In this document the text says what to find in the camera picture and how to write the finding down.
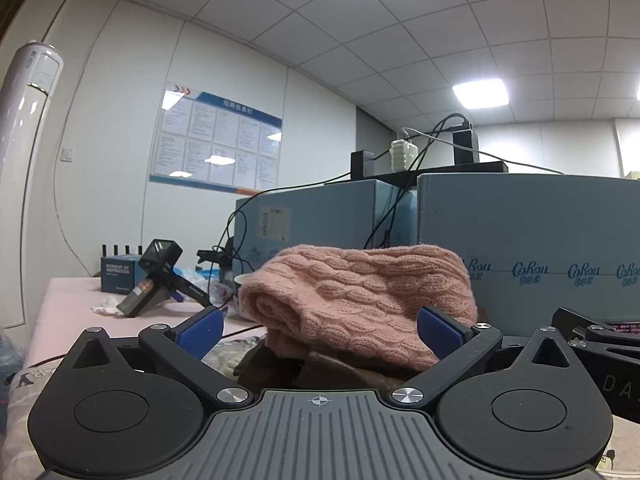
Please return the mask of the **pink knitted cardigan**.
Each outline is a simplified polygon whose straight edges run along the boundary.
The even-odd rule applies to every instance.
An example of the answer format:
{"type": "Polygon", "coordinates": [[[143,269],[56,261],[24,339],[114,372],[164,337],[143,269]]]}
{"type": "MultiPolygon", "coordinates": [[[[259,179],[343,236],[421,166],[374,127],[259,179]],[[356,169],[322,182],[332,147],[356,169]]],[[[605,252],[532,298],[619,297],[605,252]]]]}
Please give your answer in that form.
{"type": "Polygon", "coordinates": [[[265,326],[266,346],[280,358],[346,353],[409,370],[437,362],[416,332],[421,308],[464,326],[477,321],[462,259],[435,245],[286,248],[250,274],[239,302],[265,326]]]}

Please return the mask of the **black handheld scanner device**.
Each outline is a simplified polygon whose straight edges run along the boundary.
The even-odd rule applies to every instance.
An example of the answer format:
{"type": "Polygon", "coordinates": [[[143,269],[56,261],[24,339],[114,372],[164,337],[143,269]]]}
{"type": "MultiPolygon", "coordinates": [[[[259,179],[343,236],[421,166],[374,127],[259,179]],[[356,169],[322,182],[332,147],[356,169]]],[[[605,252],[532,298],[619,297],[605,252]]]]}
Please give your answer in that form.
{"type": "Polygon", "coordinates": [[[154,238],[138,261],[145,278],[117,306],[127,318],[135,318],[145,308],[153,307],[178,292],[195,300],[203,308],[210,307],[209,294],[175,271],[182,248],[174,240],[154,238]]]}

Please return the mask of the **crumpled white tissue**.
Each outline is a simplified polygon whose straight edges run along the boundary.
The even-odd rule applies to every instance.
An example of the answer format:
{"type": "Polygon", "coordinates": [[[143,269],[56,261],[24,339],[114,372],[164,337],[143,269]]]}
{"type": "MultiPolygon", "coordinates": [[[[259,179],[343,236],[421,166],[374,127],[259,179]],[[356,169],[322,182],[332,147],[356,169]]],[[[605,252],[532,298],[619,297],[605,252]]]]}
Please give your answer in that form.
{"type": "Polygon", "coordinates": [[[118,308],[119,300],[114,296],[107,296],[91,307],[91,312],[103,316],[122,316],[122,311],[118,308]]]}

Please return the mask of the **striped ceramic bowl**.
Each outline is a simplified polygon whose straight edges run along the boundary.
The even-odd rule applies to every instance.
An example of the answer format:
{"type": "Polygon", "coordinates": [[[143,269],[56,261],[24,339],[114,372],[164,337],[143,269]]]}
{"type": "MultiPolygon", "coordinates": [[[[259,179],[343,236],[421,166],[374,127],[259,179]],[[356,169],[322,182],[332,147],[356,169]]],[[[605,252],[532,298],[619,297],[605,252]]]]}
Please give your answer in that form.
{"type": "Polygon", "coordinates": [[[235,304],[238,308],[241,307],[241,290],[247,281],[254,276],[254,273],[243,273],[235,275],[233,278],[235,304]]]}

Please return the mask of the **small blue product box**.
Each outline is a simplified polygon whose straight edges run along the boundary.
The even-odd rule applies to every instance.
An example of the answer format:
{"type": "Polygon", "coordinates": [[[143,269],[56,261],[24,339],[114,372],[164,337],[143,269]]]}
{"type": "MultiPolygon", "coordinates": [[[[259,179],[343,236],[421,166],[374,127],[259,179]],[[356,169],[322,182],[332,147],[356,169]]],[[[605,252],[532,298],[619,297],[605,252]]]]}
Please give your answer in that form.
{"type": "Polygon", "coordinates": [[[109,294],[127,295],[145,278],[139,266],[140,256],[119,255],[101,258],[101,290],[109,294]]]}

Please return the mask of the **black router with antennas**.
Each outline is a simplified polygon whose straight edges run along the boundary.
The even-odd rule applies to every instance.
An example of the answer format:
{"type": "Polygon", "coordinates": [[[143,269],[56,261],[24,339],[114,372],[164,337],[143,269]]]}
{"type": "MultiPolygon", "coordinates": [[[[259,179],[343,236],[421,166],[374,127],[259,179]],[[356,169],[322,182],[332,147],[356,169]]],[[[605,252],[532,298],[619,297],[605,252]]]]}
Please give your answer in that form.
{"type": "Polygon", "coordinates": [[[139,260],[142,256],[141,246],[103,244],[101,257],[107,259],[139,260]]]}

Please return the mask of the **large blue cardboard box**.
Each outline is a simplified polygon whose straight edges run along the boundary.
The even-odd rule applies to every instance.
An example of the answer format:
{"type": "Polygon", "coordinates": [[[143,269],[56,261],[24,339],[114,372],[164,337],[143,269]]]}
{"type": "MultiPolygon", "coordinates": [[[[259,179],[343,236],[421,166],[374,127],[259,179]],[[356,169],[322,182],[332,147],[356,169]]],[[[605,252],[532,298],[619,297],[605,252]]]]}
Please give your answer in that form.
{"type": "Polygon", "coordinates": [[[567,308],[639,319],[639,185],[554,174],[422,174],[418,240],[455,252],[490,324],[525,336],[567,308]]]}

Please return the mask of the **water bottle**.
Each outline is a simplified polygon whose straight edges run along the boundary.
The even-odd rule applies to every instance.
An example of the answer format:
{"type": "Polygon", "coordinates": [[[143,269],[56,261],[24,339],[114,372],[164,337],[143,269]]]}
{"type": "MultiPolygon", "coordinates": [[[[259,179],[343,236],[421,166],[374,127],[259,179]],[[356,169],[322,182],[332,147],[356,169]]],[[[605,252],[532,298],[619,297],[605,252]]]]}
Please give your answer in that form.
{"type": "Polygon", "coordinates": [[[0,379],[5,386],[24,365],[23,353],[4,330],[0,332],[0,379]]]}

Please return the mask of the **black monitor stand shelf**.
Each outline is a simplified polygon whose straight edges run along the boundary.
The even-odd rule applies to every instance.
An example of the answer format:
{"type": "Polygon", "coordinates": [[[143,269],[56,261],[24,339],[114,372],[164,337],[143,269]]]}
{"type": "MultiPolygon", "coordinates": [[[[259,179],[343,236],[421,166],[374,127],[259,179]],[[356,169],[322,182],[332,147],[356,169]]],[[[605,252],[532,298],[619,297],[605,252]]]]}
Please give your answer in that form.
{"type": "Polygon", "coordinates": [[[448,165],[428,164],[426,155],[419,153],[415,160],[408,162],[407,168],[398,172],[379,174],[376,162],[381,156],[375,156],[367,151],[356,151],[350,154],[349,179],[352,181],[379,180],[401,188],[416,185],[416,179],[421,174],[507,174],[508,165],[500,159],[489,157],[488,162],[480,161],[478,137],[471,127],[453,126],[430,141],[430,147],[447,144],[452,149],[452,155],[447,159],[448,165]]]}

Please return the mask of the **patterned grey bed sheet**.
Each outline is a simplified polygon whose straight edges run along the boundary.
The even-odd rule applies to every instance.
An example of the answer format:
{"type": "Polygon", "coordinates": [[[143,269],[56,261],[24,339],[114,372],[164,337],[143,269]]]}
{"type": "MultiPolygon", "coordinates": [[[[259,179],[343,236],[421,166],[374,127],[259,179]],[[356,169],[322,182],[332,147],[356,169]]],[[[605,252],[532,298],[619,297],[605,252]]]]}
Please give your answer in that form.
{"type": "MultiPolygon", "coordinates": [[[[221,341],[204,356],[202,362],[236,382],[235,367],[247,352],[257,346],[258,341],[258,335],[221,341]]],[[[56,356],[25,367],[11,379],[6,434],[1,437],[1,478],[4,480],[37,479],[43,473],[43,466],[28,436],[27,419],[35,400],[63,358],[56,356]]]]}

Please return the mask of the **white power adapter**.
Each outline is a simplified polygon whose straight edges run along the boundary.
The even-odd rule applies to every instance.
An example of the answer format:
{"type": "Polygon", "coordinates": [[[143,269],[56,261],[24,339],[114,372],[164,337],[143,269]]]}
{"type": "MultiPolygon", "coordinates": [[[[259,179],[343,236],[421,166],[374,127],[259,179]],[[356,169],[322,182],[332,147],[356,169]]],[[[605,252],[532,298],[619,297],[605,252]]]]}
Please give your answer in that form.
{"type": "Polygon", "coordinates": [[[404,139],[390,144],[390,166],[394,174],[409,170],[418,157],[416,144],[404,139]]]}

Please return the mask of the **white floor air conditioner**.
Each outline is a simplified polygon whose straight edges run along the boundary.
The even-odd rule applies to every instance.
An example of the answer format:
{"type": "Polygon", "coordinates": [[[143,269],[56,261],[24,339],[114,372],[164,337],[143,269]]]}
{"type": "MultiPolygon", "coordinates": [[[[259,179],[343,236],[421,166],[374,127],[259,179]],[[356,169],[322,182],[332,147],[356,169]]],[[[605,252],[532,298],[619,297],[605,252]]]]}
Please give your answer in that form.
{"type": "Polygon", "coordinates": [[[1,87],[1,326],[25,323],[23,231],[29,173],[64,62],[54,47],[17,49],[1,87]]]}

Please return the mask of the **blue framed wall poster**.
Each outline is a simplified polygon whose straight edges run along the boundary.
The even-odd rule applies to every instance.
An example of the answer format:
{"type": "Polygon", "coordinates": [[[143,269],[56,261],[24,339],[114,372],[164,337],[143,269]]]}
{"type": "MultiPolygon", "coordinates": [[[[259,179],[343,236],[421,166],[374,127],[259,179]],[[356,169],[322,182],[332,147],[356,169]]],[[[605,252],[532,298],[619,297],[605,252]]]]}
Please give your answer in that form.
{"type": "Polygon", "coordinates": [[[282,119],[213,93],[165,84],[149,180],[250,195],[279,180],[282,119]]]}

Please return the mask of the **wall light switch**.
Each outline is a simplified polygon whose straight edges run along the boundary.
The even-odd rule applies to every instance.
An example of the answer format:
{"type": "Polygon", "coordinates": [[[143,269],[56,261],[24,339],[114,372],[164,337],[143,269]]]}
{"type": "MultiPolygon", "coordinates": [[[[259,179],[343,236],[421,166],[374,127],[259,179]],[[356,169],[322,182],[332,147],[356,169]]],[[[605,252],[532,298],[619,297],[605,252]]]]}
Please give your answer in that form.
{"type": "Polygon", "coordinates": [[[62,148],[60,154],[61,162],[72,162],[74,160],[74,149],[73,148],[62,148]]]}

